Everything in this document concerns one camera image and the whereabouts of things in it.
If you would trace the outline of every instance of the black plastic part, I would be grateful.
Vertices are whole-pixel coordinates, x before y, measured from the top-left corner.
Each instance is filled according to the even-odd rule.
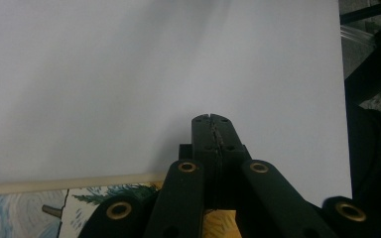
[[[339,22],[341,25],[359,21],[365,18],[381,15],[381,4],[377,4],[371,7],[363,8],[354,12],[346,13],[339,16]]]
[[[135,238],[143,235],[157,194],[153,194],[144,201],[129,195],[113,196],[102,202],[92,213],[82,228],[80,238]],[[122,219],[112,219],[107,215],[107,210],[117,202],[127,202],[131,205],[131,212]]]
[[[337,237],[271,164],[248,161],[241,170],[244,181],[236,222],[243,237]]]
[[[192,158],[201,161],[204,169],[204,205],[207,209],[218,207],[218,178],[221,160],[208,115],[200,115],[191,120]]]
[[[339,203],[345,203],[360,209],[365,214],[364,221],[355,221],[343,216],[344,213],[337,211],[337,205]],[[326,221],[329,225],[335,228],[335,232],[338,233],[340,237],[351,237],[351,238],[368,238],[368,237],[381,237],[381,232],[379,231],[378,219],[376,219],[376,214],[370,210],[362,207],[360,204],[354,202],[353,200],[338,196],[328,198],[322,206],[322,214],[326,217]]]
[[[238,195],[238,181],[241,176],[240,166],[250,160],[230,120],[211,114],[211,123],[221,157],[221,170],[218,177],[218,209],[235,209]]]
[[[195,160],[176,161],[169,168],[144,237],[200,237],[202,215],[203,165]]]

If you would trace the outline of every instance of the brass grommet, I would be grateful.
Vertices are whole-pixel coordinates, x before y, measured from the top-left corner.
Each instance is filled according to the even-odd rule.
[[[194,163],[183,162],[179,164],[179,170],[184,173],[191,173],[196,170],[196,165]]]
[[[125,210],[121,212],[116,212],[115,209],[118,207],[123,206]],[[107,208],[106,215],[112,220],[120,220],[129,215],[132,211],[132,206],[126,201],[119,201],[116,203],[113,203],[109,208]]]
[[[366,220],[366,213],[362,211],[360,208],[355,207],[345,201],[341,201],[335,205],[336,211],[338,213],[352,221],[363,222]]]
[[[263,174],[269,171],[268,167],[261,163],[252,163],[250,165],[250,170],[260,174]]]

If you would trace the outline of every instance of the black mechanism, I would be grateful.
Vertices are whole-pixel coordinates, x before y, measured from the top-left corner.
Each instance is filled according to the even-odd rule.
[[[98,206],[80,237],[201,237],[205,210],[236,210],[242,237],[375,237],[373,215],[345,197],[322,209],[305,201],[280,172],[252,160],[230,120],[191,121],[192,144],[180,145],[163,188],[144,201],[119,195]]]

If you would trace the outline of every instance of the white paper sheet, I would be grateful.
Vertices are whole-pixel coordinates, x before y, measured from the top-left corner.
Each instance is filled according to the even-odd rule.
[[[0,1],[0,183],[166,171],[205,113],[350,196],[337,2]]]

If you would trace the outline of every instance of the black fabric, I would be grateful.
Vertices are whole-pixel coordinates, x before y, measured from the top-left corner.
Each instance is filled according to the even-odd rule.
[[[353,199],[381,219],[381,112],[346,108]]]

